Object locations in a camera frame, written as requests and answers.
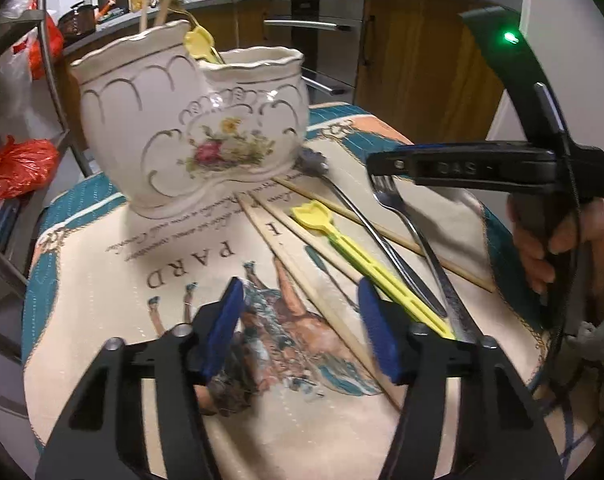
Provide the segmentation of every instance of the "tablecloth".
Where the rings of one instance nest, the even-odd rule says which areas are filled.
[[[363,165],[368,153],[403,142],[409,141],[354,105],[310,110],[307,144],[326,155],[332,179],[369,219],[407,236],[399,219],[375,202]],[[337,202],[317,179],[296,171],[286,178]],[[398,186],[435,252],[495,284],[490,293],[451,274],[480,329],[496,337],[530,381],[547,335],[508,230],[466,191],[435,192],[406,179]],[[377,477],[399,413],[272,256],[234,198],[243,190],[284,210],[307,202],[272,181],[227,183],[192,210],[157,221],[132,212],[100,173],[51,204],[35,247],[22,329],[26,402],[40,444],[106,339],[120,336],[131,344],[157,337],[199,305],[216,301],[230,277],[238,276],[247,311],[223,371],[197,392],[224,478]],[[355,285],[329,263],[322,270],[309,247],[264,210],[258,214],[366,344]],[[384,261],[362,227],[340,216],[335,224]],[[437,290],[422,258],[395,247]],[[592,372],[572,356],[565,359],[540,403],[568,475],[592,449],[603,419]],[[153,388],[144,381],[146,441],[151,470],[165,476]],[[455,391],[452,383],[449,406]],[[450,468],[454,412],[447,410],[438,475]]]

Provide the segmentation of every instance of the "pink rose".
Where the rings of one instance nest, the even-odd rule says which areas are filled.
[[[218,140],[207,140],[207,142],[200,144],[195,150],[195,160],[205,164],[221,160],[220,145],[221,142]]]

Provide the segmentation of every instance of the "cabinet handle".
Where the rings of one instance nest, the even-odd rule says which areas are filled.
[[[271,27],[319,28],[321,30],[351,30],[351,25],[338,25],[330,22],[309,22],[306,20],[264,20]]]
[[[364,23],[364,32],[362,33],[362,44],[359,56],[362,60],[362,66],[371,66],[373,64],[373,56],[367,56],[368,54],[368,38],[372,38],[371,43],[375,45],[375,16],[369,16],[367,21]]]
[[[331,88],[330,86],[323,85],[322,83],[318,83],[317,81],[305,76],[302,76],[302,81],[304,81],[311,88],[315,88],[316,90],[328,95],[342,95],[346,93],[344,88]]]

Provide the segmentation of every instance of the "yellow flower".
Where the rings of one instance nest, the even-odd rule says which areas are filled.
[[[236,117],[229,117],[227,119],[222,120],[220,127],[222,129],[222,133],[224,134],[236,134],[237,126],[242,123],[241,119]]]

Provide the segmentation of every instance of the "black cable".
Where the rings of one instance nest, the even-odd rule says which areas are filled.
[[[569,137],[566,132],[561,132],[562,136],[562,160],[566,167],[566,172],[569,178],[569,184],[571,186],[571,196],[573,200],[573,218],[575,220],[575,249],[571,251],[571,261],[569,266],[568,279],[564,288],[564,294],[562,295],[562,301],[560,302],[561,307],[556,313],[556,322],[554,323],[554,329],[551,333],[551,342],[548,347],[546,354],[546,360],[542,365],[540,372],[533,378],[529,384],[529,390],[534,393],[542,384],[546,383],[547,378],[550,374],[550,369],[556,362],[556,358],[562,348],[562,341],[564,339],[564,327],[566,325],[566,314],[569,307],[569,299],[571,290],[573,288],[573,280],[577,274],[578,261],[580,259],[580,251],[582,250],[582,226],[580,225],[580,196],[578,194],[577,184],[575,183],[575,174],[573,173],[573,164],[571,162],[571,150],[569,145]]]

